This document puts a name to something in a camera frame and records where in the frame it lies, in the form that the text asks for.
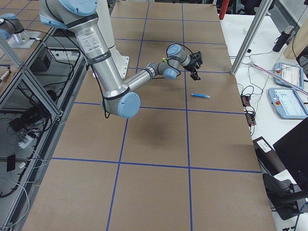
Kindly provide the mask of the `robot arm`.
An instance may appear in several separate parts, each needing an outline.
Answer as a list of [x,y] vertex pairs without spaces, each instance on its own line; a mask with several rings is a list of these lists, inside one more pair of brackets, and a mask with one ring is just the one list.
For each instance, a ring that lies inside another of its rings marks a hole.
[[0,35],[12,48],[29,49],[40,32],[27,31],[14,13],[0,16]]
[[80,50],[102,83],[102,108],[105,113],[122,118],[137,114],[141,100],[135,89],[162,75],[175,79],[183,67],[191,73],[193,80],[200,80],[197,69],[203,63],[201,52],[187,54],[188,48],[179,43],[167,47],[167,59],[160,63],[149,63],[134,76],[123,80],[98,27],[99,16],[96,0],[41,0],[40,20],[43,24],[68,29],[77,38]]

